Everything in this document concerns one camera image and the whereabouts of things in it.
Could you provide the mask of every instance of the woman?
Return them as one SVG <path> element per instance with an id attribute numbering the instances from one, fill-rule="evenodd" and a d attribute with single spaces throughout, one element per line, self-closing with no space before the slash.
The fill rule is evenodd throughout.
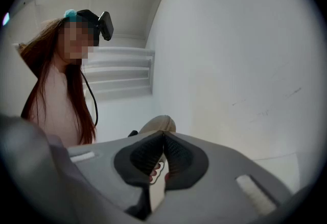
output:
<path id="1" fill-rule="evenodd" d="M 21 47 L 22 58 L 38 78 L 21 116 L 59 136 L 65 147 L 96 138 L 83 93 L 81 59 L 89 47 L 99 45 L 97 22 L 89 10 L 68 10 Z"/>

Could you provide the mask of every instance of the curved white wall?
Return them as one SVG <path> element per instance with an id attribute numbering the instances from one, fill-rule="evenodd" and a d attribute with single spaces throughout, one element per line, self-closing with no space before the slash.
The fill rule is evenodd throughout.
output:
<path id="1" fill-rule="evenodd" d="M 133 130 L 139 131 L 155 117 L 153 110 L 151 95 L 98 102 L 97 142 L 123 139 Z"/>
<path id="2" fill-rule="evenodd" d="M 254 160 L 306 154 L 307 174 L 325 134 L 320 25 L 310 0 L 162 0 L 146 46 L 156 112 Z"/>

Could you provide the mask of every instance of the white wall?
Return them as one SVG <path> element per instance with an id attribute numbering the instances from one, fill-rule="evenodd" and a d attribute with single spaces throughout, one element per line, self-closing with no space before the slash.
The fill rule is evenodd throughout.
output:
<path id="1" fill-rule="evenodd" d="M 146 45 L 156 112 L 251 159 L 317 157 L 327 107 L 319 25 L 310 0 L 162 0 Z"/>
<path id="2" fill-rule="evenodd" d="M 292 193 L 299 190 L 300 170 L 298 168 L 298 158 L 296 153 L 276 158 L 255 160 L 255 162 L 262 168 L 273 173 Z"/>
<path id="3" fill-rule="evenodd" d="M 151 95 L 98 102 L 97 142 L 126 138 L 155 117 Z"/>
<path id="4" fill-rule="evenodd" d="M 65 2 L 66 8 L 73 7 L 72 4 Z M 48 7 L 48 12 L 52 12 L 53 8 Z M 35 2 L 31 1 L 26 4 L 19 12 L 10 17 L 10 21 L 6 24 L 4 29 L 7 31 L 7 39 L 11 43 L 27 43 L 32 40 L 44 27 L 46 20 L 53 19 L 55 17 L 62 17 L 63 14 L 49 15 L 44 13 L 45 9 L 40 6 L 35 6 Z M 99 46 L 117 46 L 117 47 L 145 47 L 145 38 L 142 36 L 132 35 L 113 35 L 110 41 L 106 41 L 100 35 Z"/>
<path id="5" fill-rule="evenodd" d="M 0 33 L 0 113 L 20 116 L 37 78 L 7 38 Z"/>

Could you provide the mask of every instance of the fluorescent light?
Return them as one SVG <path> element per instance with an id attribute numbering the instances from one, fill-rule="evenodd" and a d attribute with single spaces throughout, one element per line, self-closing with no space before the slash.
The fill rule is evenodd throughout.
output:
<path id="1" fill-rule="evenodd" d="M 2 21 L 2 25 L 4 26 L 6 23 L 8 23 L 8 21 L 9 21 L 9 13 L 6 13 L 6 15 Z"/>

